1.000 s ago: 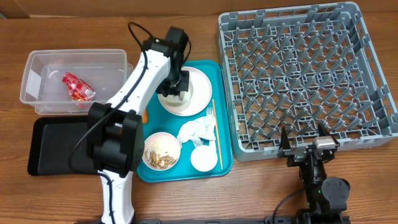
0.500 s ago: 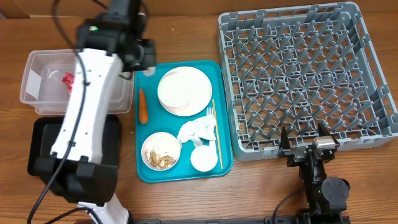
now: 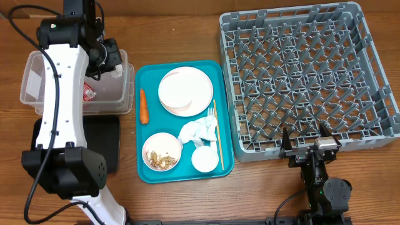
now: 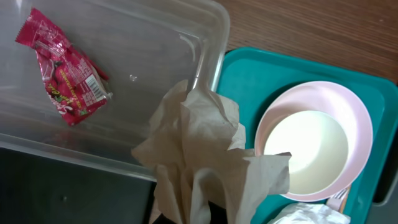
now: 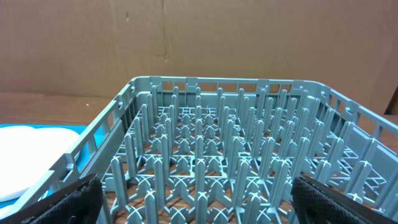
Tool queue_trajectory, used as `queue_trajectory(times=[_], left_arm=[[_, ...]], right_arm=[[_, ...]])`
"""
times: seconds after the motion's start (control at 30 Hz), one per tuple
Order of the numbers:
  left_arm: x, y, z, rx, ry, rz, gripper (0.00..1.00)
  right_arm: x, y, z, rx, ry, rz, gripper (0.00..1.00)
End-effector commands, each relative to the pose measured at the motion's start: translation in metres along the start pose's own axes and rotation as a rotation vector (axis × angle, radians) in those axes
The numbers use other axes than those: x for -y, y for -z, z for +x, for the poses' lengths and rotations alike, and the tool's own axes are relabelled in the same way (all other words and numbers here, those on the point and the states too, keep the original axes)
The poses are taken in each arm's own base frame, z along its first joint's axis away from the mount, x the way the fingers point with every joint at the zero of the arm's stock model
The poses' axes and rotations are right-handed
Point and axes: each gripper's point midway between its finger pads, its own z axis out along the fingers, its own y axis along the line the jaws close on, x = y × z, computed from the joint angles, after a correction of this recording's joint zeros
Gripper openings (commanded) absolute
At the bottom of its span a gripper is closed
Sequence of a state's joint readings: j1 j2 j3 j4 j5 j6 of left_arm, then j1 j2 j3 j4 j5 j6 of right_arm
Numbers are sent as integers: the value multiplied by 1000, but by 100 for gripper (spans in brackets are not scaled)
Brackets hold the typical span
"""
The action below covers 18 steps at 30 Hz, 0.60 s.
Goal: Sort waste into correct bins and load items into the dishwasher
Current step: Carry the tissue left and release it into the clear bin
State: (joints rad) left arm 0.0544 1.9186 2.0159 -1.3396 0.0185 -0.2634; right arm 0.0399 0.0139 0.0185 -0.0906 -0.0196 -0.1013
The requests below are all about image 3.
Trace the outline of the orange carrot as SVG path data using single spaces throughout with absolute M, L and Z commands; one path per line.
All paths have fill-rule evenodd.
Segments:
M 140 89 L 139 120 L 143 125 L 147 125 L 149 123 L 148 104 L 144 89 Z

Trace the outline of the white napkin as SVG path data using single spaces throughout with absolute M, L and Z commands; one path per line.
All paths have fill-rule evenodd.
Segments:
M 178 141 L 183 148 L 183 144 L 192 141 L 196 148 L 204 146 L 205 141 L 217 141 L 216 137 L 217 121 L 214 116 L 201 117 L 195 121 L 185 124 L 178 136 Z

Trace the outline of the red wrapper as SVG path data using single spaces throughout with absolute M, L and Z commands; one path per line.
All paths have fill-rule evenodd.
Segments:
M 96 92 L 94 91 L 94 89 L 89 84 L 84 82 L 84 85 L 83 85 L 83 101 L 85 101 L 85 102 L 93 101 L 95 96 L 96 96 Z

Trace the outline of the pink bowl with food scraps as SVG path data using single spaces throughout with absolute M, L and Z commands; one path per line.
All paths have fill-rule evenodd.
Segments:
M 174 168 L 182 155 L 182 147 L 172 134 L 159 132 L 153 134 L 143 144 L 142 158 L 144 164 L 156 172 Z

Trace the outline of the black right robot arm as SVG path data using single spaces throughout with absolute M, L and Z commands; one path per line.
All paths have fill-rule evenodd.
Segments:
M 280 158 L 288 159 L 290 168 L 301 169 L 305 188 L 289 196 L 276 209 L 273 224 L 351 224 L 350 217 L 344 217 L 349 210 L 351 183 L 345 179 L 328 176 L 326 164 L 336 160 L 342 144 L 327 127 L 319 126 L 320 136 L 314 144 L 305 149 L 293 149 L 287 129 L 283 130 Z M 306 193 L 309 209 L 300 210 L 296 217 L 278 217 L 281 208 L 295 197 Z

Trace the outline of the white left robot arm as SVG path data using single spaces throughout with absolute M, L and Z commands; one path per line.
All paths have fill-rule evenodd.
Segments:
M 36 145 L 21 163 L 34 186 L 80 207 L 92 223 L 128 224 L 106 185 L 106 160 L 84 135 L 84 79 L 100 80 L 123 62 L 116 41 L 104 38 L 98 9 L 97 1 L 65 1 L 62 12 L 41 21 L 32 44 L 44 61 L 44 109 Z

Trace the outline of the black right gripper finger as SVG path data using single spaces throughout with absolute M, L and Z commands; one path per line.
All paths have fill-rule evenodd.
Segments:
M 321 138 L 332 137 L 331 132 L 328 130 L 328 128 L 324 124 L 319 125 L 319 132 L 320 132 Z
M 288 130 L 285 127 L 283 129 L 283 133 L 282 133 L 282 143 L 281 143 L 281 149 L 285 150 L 285 151 L 292 151 L 292 145 L 291 145 L 291 141 L 289 138 L 289 134 L 288 134 Z

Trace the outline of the foil wrapper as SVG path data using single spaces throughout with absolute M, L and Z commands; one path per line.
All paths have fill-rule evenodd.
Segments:
M 115 70 L 111 71 L 110 74 L 114 79 L 121 77 L 123 75 L 123 66 L 118 64 L 115 66 Z

